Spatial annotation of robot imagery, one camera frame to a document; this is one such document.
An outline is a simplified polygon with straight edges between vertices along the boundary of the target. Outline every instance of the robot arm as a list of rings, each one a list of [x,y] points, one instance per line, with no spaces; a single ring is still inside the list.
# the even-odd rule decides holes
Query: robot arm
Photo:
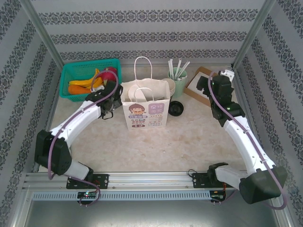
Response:
[[[82,103],[80,108],[75,112],[82,111],[79,115],[72,118],[74,114],[66,119],[59,126],[51,129],[50,132],[41,130],[37,135],[36,140],[36,151],[35,151],[35,161],[44,167],[48,167],[48,154],[52,140],[55,135],[61,130],[62,126],[69,120],[69,124],[61,131],[58,136],[52,153],[51,170],[57,175],[67,175],[71,177],[78,178],[80,180],[86,180],[91,182],[93,179],[93,170],[84,164],[74,161],[71,157],[70,147],[75,138],[95,119],[104,116],[107,113],[111,113],[113,116],[113,111],[121,106],[120,96],[123,88],[119,85],[116,92],[105,99],[104,101],[93,105],[89,108],[87,106],[92,103],[104,98],[110,92],[113,91],[116,83],[113,81],[108,81],[104,90],[99,90],[97,92],[90,93],[85,101]]]
[[[232,102],[233,88],[231,87],[231,81],[233,77],[234,73],[232,71],[220,71],[218,76],[213,77],[211,87],[220,105],[245,127],[246,132],[216,105],[208,88],[208,78],[201,77],[197,84],[197,89],[204,89],[203,93],[209,97],[213,117],[219,121],[220,125],[224,127],[234,141],[244,160],[246,171],[236,170],[227,163],[219,163],[210,166],[207,173],[211,182],[220,181],[229,184],[240,191],[247,203],[252,204],[278,197],[281,192],[263,164],[247,133],[250,133],[258,150],[282,186],[286,181],[287,172],[283,167],[276,167],[275,163],[266,155],[251,132],[245,113],[240,105]]]

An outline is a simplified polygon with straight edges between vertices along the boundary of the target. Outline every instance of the paper bag handle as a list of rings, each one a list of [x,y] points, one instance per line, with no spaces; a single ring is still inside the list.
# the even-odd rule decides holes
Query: paper bag handle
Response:
[[[152,100],[155,101],[155,99],[153,98],[153,91],[152,91],[150,88],[148,88],[148,87],[140,87],[140,88],[137,88],[137,89],[134,91],[134,98],[136,99],[136,102],[138,102],[138,100],[137,100],[137,98],[136,98],[136,91],[137,91],[137,90],[142,90],[142,89],[148,89],[148,90],[150,90],[150,91],[151,91]]]
[[[137,75],[136,75],[136,62],[137,62],[137,60],[138,60],[139,58],[145,58],[145,59],[148,60],[148,62],[150,63],[150,65],[151,65],[151,79],[152,79],[152,64],[151,64],[151,61],[150,61],[148,58],[143,57],[143,56],[137,57],[136,60],[134,60],[134,78],[137,79]]]

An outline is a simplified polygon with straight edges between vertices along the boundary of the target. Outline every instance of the red object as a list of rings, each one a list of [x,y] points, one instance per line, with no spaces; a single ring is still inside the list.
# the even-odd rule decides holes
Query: red object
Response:
[[[105,68],[103,70],[109,70],[109,71],[114,72],[116,75],[118,74],[118,70],[114,67],[108,67],[108,68]],[[112,80],[114,82],[116,81],[115,76],[110,72],[103,72],[103,73],[100,74],[100,77],[102,78],[103,81],[104,80]]]

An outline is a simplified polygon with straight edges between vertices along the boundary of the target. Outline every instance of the green cup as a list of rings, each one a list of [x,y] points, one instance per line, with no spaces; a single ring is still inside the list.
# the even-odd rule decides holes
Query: green cup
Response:
[[[174,75],[175,75],[176,71],[177,71],[177,67],[174,67]],[[186,76],[187,76],[186,71],[183,71],[179,78],[186,77]],[[174,80],[174,82],[176,84],[176,89],[175,89],[175,93],[173,95],[173,98],[178,98],[183,94],[183,91],[184,91],[184,88],[185,88],[185,85],[186,85],[186,81],[187,81],[187,78],[185,78],[182,81],[175,81]]]

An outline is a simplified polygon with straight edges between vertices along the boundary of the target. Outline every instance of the teal plastic basket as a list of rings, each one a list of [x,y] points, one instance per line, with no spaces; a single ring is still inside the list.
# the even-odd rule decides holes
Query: teal plastic basket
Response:
[[[81,61],[68,63],[63,66],[60,79],[59,94],[62,98],[68,98],[73,102],[83,102],[88,94],[71,95],[68,85],[71,80],[90,79],[95,75],[95,69],[102,71],[106,67],[114,67],[118,70],[119,84],[122,82],[121,65],[119,59],[105,59],[95,61]]]

